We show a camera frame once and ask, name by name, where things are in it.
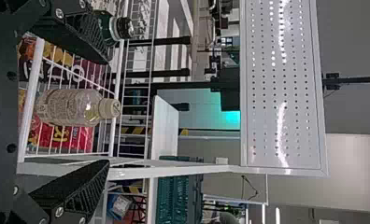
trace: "plastic water bottle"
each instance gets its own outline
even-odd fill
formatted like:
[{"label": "plastic water bottle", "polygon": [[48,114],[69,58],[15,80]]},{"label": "plastic water bottle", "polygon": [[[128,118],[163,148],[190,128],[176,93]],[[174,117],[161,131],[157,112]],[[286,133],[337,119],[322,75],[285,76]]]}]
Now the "plastic water bottle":
[{"label": "plastic water bottle", "polygon": [[49,90],[36,102],[36,113],[51,125],[94,127],[101,119],[121,114],[121,103],[96,90]]}]

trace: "teal light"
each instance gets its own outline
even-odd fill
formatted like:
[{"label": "teal light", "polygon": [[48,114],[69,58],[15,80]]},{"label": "teal light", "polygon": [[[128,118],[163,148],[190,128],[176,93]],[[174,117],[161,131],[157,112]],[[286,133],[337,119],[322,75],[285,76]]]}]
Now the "teal light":
[{"label": "teal light", "polygon": [[231,124],[240,124],[240,111],[223,112],[226,121]]}]

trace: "red package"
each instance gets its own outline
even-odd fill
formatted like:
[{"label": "red package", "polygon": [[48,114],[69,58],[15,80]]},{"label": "red package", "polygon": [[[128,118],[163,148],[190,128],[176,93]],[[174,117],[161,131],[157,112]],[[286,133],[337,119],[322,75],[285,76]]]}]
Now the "red package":
[{"label": "red package", "polygon": [[93,151],[93,133],[94,128],[53,127],[34,114],[28,140],[36,146],[40,134],[39,147],[53,148],[61,153],[89,153]]}]

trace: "bottle cap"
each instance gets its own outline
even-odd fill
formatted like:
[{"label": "bottle cap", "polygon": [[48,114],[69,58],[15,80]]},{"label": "bottle cap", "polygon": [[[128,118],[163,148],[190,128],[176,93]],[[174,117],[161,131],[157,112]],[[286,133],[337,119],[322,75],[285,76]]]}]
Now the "bottle cap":
[{"label": "bottle cap", "polygon": [[113,119],[121,114],[121,102],[115,99],[102,99],[98,106],[102,119]]}]

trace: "fluorescent light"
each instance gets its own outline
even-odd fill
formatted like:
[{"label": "fluorescent light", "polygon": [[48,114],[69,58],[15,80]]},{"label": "fluorescent light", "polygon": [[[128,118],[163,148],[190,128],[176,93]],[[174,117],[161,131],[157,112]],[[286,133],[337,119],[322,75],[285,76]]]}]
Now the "fluorescent light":
[{"label": "fluorescent light", "polygon": [[281,217],[280,217],[280,209],[276,208],[276,224],[280,224]]},{"label": "fluorescent light", "polygon": [[265,205],[262,205],[262,224],[266,224],[266,211],[265,211]]}]

